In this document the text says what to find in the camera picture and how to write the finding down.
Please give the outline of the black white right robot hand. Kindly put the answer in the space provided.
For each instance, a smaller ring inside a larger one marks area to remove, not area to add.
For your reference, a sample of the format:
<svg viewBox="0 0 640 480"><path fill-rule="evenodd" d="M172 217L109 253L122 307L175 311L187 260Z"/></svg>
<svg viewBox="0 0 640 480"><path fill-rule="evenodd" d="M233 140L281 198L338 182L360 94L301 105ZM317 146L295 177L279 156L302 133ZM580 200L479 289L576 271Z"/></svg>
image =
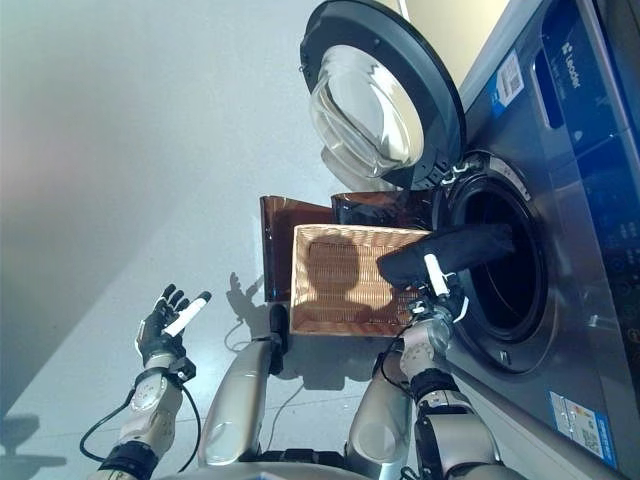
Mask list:
<svg viewBox="0 0 640 480"><path fill-rule="evenodd" d="M461 321L468 311L469 299L461 286L456 272L445 273L435 254L423 257L426 277L413 282L418 291L408 309L413 321L426 320L436 314L444 317L444 322L452 325Z"/></svg>

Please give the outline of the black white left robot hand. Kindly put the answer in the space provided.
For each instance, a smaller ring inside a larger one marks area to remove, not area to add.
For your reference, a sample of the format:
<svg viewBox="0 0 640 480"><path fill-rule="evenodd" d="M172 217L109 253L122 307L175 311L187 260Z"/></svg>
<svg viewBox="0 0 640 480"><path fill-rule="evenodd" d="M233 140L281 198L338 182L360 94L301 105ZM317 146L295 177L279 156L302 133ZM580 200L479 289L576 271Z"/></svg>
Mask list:
<svg viewBox="0 0 640 480"><path fill-rule="evenodd" d="M203 291L190 300L175 284L166 286L151 313L141 321L135 339L143 365L161 355L170 355L174 360L185 357L184 331L211 298L209 291Z"/></svg>

